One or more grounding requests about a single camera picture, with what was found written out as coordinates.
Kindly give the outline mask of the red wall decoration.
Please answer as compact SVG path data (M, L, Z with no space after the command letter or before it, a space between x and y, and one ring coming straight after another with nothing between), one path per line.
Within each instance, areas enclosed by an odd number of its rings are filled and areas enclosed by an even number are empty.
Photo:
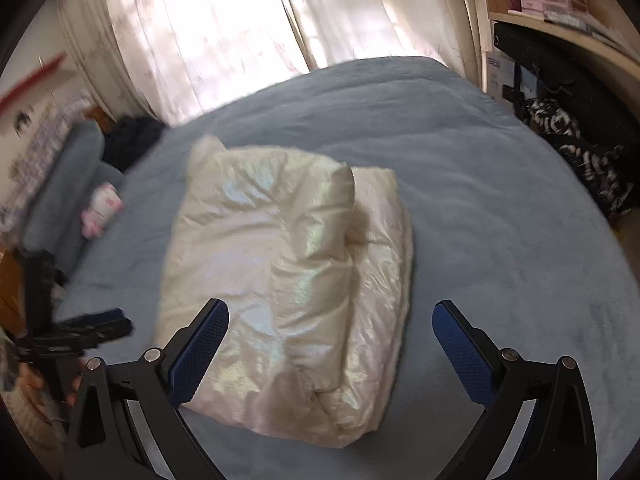
M66 58L67 54L65 52L61 52L55 55L54 58L47 60L47 62L43 63L39 68L14 84L14 86L1 97L0 114L4 114L15 101L17 101L32 87L35 87L36 84L40 84L41 81L55 74L60 69Z

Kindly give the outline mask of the white floral right curtain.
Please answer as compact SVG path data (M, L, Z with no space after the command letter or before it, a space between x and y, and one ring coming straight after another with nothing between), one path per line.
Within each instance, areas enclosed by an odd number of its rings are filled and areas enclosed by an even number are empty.
M482 81L478 0L281 0L311 70L362 58L426 56Z

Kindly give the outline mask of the white floral curtain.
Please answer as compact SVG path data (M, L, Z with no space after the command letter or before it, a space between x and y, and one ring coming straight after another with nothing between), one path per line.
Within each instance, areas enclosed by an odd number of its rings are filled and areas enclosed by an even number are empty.
M478 0L281 0L311 70L362 58L426 56L482 81Z
M284 0L55 0L67 51L113 118L184 124L308 73Z

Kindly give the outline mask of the blue-grey fleece bed blanket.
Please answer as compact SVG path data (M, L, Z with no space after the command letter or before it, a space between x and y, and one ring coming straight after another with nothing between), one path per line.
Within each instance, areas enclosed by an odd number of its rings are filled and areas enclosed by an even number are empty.
M185 412L230 479L431 479L480 416L431 326L453 301L500 347L586 384L601 478L639 437L639 289L620 244L573 171L486 94L430 58L335 65L166 132L132 168L125 208L82 258L61 318L119 308L134 333L111 363L149 347L171 225L192 144L280 145L394 170L414 229L411 310L378 431L341 450L266 438Z

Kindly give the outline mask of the blue-grey pillow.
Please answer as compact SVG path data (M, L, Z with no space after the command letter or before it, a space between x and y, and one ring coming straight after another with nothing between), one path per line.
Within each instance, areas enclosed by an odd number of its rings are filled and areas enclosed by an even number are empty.
M104 135L92 120L75 122L46 182L30 205L20 239L26 252L45 250L56 268L72 276L89 241L81 213L93 191L107 182L120 188L124 175L102 160Z

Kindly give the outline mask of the black clothes pile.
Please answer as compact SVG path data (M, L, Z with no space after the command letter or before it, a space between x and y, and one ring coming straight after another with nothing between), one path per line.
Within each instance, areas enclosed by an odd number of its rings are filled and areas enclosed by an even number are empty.
M124 116L104 133L102 160L120 172L126 172L162 138L168 128L149 116Z

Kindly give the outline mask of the wooden curved shelf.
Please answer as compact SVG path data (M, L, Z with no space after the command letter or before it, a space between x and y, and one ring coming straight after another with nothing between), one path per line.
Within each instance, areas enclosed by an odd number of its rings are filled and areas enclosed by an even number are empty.
M510 0L483 0L485 21L532 30L536 40L553 39L585 63L631 106L639 105L639 15L625 0L587 0L586 13L514 11Z

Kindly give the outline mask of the black white patterned garment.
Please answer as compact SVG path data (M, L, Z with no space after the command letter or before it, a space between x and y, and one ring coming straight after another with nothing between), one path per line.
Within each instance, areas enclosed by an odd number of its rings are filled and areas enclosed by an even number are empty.
M518 111L570 165L605 217L620 217L638 203L639 178L624 144L598 141L552 99L528 99Z

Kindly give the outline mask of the white iridescent puffer jacket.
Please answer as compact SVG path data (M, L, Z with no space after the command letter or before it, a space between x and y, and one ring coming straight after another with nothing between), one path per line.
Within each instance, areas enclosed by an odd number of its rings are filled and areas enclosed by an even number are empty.
M392 170L203 136L186 165L155 341L224 301L229 329L189 408L344 448L378 429L390 400L412 256Z

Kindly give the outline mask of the purple patterned folded quilt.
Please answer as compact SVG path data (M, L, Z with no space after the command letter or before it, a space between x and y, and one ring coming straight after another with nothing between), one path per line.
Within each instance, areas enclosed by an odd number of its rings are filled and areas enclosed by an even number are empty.
M1 235L9 236L26 216L54 163L61 154L73 124L84 118L93 106L88 94L81 93L67 102L47 102L30 140L12 159L9 188L1 193Z

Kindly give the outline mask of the white floral left curtain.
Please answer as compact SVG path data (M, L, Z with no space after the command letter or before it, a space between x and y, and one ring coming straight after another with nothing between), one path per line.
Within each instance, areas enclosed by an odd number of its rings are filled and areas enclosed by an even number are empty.
M67 51L113 118L184 124L308 73L284 0L55 0Z

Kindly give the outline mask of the white cardboard box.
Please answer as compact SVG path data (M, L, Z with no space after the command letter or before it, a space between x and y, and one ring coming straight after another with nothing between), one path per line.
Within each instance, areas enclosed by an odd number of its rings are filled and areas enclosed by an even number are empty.
M485 55L486 92L506 107L513 104L513 90L516 72L520 73L520 92L524 99L537 96L537 78L525 67L500 51L487 52Z

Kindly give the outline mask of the pink white plush toy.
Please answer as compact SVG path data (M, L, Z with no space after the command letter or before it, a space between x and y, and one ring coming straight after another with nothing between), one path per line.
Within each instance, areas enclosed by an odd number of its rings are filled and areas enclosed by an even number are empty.
M89 205L82 211L81 233L87 240L103 235L104 231L124 208L114 185L104 182L91 194Z

